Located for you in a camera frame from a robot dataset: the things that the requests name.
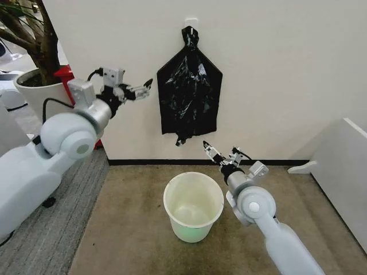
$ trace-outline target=soil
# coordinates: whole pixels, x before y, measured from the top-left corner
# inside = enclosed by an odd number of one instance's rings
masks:
[[[37,74],[33,77],[31,77],[30,79],[27,79],[26,81],[24,81],[22,84],[22,86],[26,86],[26,87],[42,87],[42,78],[40,74]]]

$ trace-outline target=plastic bucket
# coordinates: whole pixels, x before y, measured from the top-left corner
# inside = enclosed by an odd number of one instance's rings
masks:
[[[211,177],[186,172],[167,184],[163,204],[174,234],[185,242],[199,242],[222,213],[224,197]]]

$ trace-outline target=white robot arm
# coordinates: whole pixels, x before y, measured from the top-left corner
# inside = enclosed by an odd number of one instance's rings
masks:
[[[149,94],[152,80],[139,87],[136,94],[135,90],[126,88],[129,85],[120,87],[123,70],[99,70],[104,78],[100,95],[95,95],[89,81],[69,81],[75,100],[74,113],[52,116],[32,142],[12,149],[0,158],[0,246],[54,192],[63,173],[92,152],[119,106],[126,100],[144,98]],[[125,95],[117,95],[116,89]]]
[[[269,256],[283,275],[323,275],[324,272],[289,226],[275,217],[275,201],[264,188],[255,186],[269,169],[256,162],[249,174],[239,168],[242,159],[250,159],[234,147],[229,158],[224,158],[209,143],[204,142],[206,154],[221,167],[229,191],[226,194],[237,219],[245,226],[257,224],[265,236]]]

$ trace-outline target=plastic bag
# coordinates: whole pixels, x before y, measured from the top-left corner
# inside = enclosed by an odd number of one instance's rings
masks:
[[[157,73],[162,134],[176,133],[180,146],[217,130],[222,73],[198,49],[198,32],[182,29],[185,46]]]

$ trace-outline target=potted plant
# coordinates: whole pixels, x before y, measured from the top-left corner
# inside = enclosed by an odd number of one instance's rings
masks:
[[[47,97],[70,104],[70,99],[54,73],[60,69],[58,38],[42,0],[3,0],[0,3],[0,37],[24,48],[37,69],[14,80],[36,115],[42,118],[42,104]],[[51,105],[48,117],[65,111],[62,105]]]

